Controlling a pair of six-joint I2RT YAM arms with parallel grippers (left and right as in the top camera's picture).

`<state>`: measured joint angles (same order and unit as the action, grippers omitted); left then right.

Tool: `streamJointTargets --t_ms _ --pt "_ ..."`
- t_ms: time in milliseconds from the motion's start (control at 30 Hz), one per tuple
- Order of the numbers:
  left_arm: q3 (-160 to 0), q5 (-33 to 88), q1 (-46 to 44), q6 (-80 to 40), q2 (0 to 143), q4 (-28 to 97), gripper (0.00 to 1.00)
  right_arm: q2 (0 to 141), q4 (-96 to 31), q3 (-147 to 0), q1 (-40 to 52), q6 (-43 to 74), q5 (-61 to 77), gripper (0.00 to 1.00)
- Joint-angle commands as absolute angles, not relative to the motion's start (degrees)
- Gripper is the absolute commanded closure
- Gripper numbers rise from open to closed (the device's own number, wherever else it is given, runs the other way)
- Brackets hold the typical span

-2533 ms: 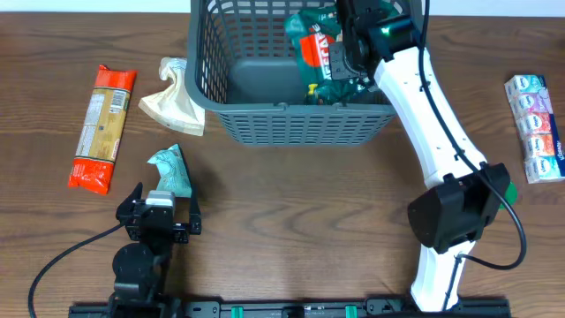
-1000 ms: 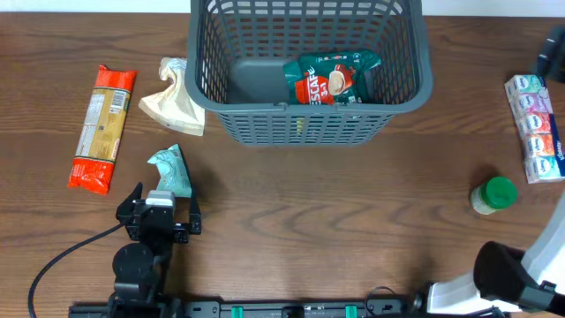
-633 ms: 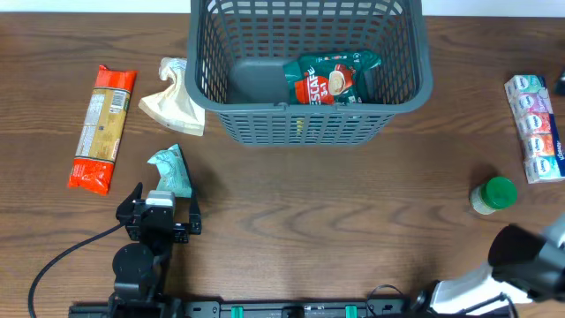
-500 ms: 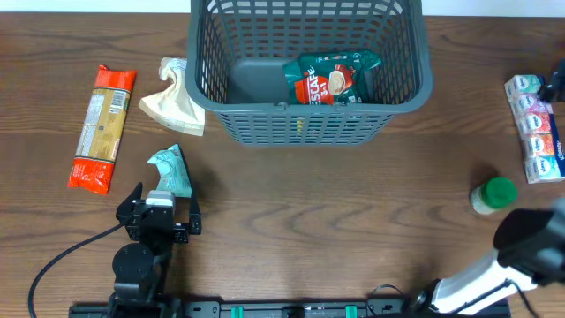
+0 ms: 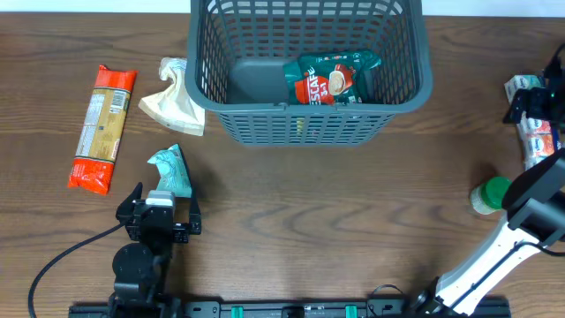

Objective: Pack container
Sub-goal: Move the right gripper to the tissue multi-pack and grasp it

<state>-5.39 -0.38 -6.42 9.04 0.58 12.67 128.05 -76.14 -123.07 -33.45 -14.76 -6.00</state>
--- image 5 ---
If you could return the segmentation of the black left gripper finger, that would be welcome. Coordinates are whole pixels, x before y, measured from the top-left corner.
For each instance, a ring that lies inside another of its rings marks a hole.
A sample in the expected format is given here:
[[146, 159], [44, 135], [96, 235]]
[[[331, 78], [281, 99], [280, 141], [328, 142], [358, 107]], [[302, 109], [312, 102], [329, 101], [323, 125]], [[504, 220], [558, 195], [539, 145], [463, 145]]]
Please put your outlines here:
[[132, 192], [126, 197], [126, 199], [124, 200], [124, 206], [126, 208], [131, 208], [135, 206], [135, 201], [141, 198], [142, 195], [142, 190], [143, 190], [143, 184], [141, 182], [139, 182], [134, 189], [132, 190]]
[[195, 190], [192, 187], [190, 171], [188, 169], [184, 153], [181, 148], [178, 149], [180, 156], [179, 161], [182, 163], [179, 168], [180, 173], [180, 186], [178, 189], [178, 194], [190, 201], [189, 207], [189, 223], [190, 225], [201, 225], [201, 213], [200, 206], [195, 194]]

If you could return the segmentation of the tissue pocket pack bundle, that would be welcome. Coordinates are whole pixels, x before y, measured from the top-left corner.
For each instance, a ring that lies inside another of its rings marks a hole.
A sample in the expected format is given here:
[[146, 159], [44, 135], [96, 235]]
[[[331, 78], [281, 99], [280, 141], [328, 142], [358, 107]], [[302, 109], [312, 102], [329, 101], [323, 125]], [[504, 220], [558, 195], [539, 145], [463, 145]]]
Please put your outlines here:
[[[520, 89], [544, 88], [543, 80], [536, 75], [515, 75], [504, 84], [508, 103], [515, 100]], [[520, 141], [523, 144], [524, 169], [528, 170], [561, 148], [559, 133], [546, 120], [526, 117], [523, 110], [516, 123]]]

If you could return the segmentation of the green lid spice jar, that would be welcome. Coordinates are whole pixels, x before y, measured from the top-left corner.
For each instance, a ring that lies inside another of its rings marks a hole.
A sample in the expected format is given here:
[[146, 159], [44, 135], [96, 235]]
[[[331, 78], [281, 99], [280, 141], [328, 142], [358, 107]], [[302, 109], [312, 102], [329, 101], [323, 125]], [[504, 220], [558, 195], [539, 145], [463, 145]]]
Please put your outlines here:
[[475, 187], [470, 193], [472, 209], [480, 215], [491, 215], [502, 209], [503, 198], [511, 185], [504, 177], [494, 177]]

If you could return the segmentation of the green Nescafe coffee bag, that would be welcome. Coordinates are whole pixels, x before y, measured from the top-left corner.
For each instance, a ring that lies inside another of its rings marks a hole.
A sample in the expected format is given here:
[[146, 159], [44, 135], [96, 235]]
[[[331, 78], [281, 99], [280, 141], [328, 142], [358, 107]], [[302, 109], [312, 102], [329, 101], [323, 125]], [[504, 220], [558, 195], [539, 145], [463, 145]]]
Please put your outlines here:
[[363, 103], [369, 98], [366, 74], [381, 59], [368, 49], [302, 55], [283, 66], [292, 104]]

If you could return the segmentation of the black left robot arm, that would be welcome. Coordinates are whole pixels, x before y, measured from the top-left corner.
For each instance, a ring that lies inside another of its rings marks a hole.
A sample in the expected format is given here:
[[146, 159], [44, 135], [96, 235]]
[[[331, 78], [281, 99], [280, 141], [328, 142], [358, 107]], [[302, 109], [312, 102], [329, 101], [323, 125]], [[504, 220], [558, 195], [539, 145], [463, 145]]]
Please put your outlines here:
[[118, 206], [116, 219], [130, 244], [115, 254], [111, 317], [182, 317], [179, 298], [164, 293], [174, 245], [186, 244], [202, 232], [201, 212], [192, 188], [185, 156], [178, 144], [148, 160], [160, 180], [143, 199], [142, 184]]

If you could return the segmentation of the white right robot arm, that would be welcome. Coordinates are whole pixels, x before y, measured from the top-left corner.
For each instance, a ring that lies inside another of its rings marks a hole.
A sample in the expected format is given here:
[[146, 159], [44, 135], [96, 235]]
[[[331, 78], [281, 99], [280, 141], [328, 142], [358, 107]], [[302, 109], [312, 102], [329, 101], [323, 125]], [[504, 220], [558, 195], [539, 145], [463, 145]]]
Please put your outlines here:
[[[564, 127], [564, 61], [554, 53], [539, 86], [508, 88], [506, 124], [546, 121]], [[517, 177], [501, 200], [497, 227], [465, 261], [437, 277], [404, 310], [405, 317], [470, 317], [480, 301], [521, 262], [564, 239], [564, 150], [559, 148]]]

